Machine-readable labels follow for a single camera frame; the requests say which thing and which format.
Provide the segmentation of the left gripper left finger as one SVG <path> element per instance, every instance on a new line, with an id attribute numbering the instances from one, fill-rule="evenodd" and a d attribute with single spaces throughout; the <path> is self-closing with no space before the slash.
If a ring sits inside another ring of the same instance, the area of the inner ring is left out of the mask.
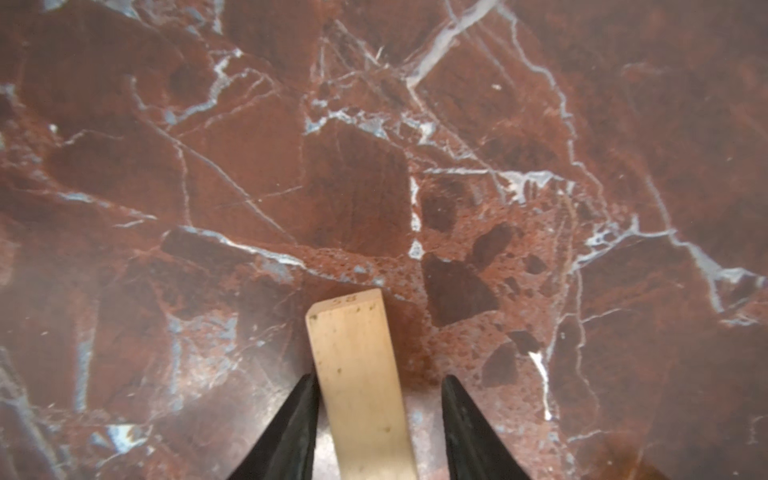
<path id="1" fill-rule="evenodd" d="M 306 374 L 229 479 L 311 479 L 319 405 L 318 379 Z"/>

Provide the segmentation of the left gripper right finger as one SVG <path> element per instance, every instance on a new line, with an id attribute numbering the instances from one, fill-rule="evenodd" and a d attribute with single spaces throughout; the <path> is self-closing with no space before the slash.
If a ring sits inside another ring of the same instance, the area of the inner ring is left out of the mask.
<path id="1" fill-rule="evenodd" d="M 441 384 L 442 418 L 451 480 L 530 480 L 459 379 Z"/>

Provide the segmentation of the natural wood block top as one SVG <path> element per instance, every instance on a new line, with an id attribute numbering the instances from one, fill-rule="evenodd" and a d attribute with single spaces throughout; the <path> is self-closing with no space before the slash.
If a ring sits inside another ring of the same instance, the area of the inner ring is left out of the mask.
<path id="1" fill-rule="evenodd" d="M 416 479 L 382 292 L 312 305 L 306 326 L 343 479 Z"/>

